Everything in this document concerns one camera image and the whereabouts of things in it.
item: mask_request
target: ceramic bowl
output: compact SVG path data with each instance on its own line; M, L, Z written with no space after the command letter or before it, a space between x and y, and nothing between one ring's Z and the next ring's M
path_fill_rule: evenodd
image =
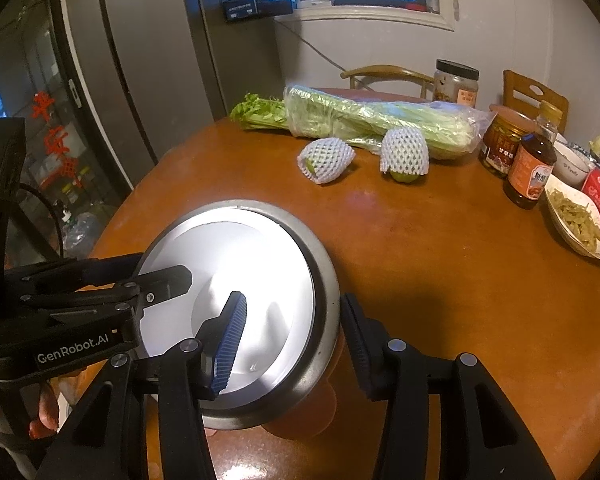
M587 195L578 191L577 189L573 189L573 187L567 186L564 182L560 181L555 176L549 176L549 180L544 187L544 193L551 193L552 191L557 190L560 191L565 197L571 200L573 203L583 205L587 208L587 211L591 213L591 217L593 218L594 223L600 228L600 213L598 208L593 203ZM596 258L600 260L600 241L598 241L598 247L595 253L589 251L581 242L578 240L574 234L570 231L569 227L565 222L560 218L558 212L552 205L549 198L546 196L546 202L549 208L549 213L551 215L551 220L553 220L555 228L558 229L558 232L562 236L565 242L569 245L571 249L576 251L578 254L582 256L588 256L589 258Z
M556 142L554 148L558 158L554 166L554 175L565 184L580 189L592 168L567 145Z

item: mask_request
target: black jar lid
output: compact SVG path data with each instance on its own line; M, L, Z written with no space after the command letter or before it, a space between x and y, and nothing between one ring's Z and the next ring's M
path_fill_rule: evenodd
M448 74L457 75L458 77L471 79L473 81L478 81L478 78L480 77L480 72L478 72L475 68L456 63L454 61L446 61L444 59L439 59L436 61L436 69L442 70L442 72L447 72Z

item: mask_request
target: screw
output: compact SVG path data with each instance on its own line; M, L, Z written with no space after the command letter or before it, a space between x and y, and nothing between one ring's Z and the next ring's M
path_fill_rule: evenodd
M198 348L198 342L195 339L185 339L180 343L180 350L183 352L193 352Z
M394 352L402 352L407 348L407 343L402 339L391 339L386 345L389 347L389 350Z
M475 366L478 364L478 358L473 354L462 354L460 362L465 366Z
M129 357L126 354L116 354L111 358L111 365L114 368L120 368L129 361Z

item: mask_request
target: green fruit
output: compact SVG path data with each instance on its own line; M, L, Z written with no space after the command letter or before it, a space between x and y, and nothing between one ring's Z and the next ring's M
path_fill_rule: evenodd
M397 180L398 182L403 182L405 184L409 184L410 182L413 182L419 177L419 175L398 173L397 171L391 171L390 173L395 180Z
M311 163L311 159L309 157L304 158L304 165L309 170L309 173L315 176L315 168L314 165Z

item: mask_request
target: metal basin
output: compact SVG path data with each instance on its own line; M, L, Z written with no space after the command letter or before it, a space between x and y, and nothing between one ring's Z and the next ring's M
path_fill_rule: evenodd
M138 274L174 265L192 274L189 292L144 310L142 356L195 336L240 290L248 314L228 386L202 401L205 426L250 428L291 409L315 386L333 353L339 289L320 241L294 216L262 202L199 208L149 247Z

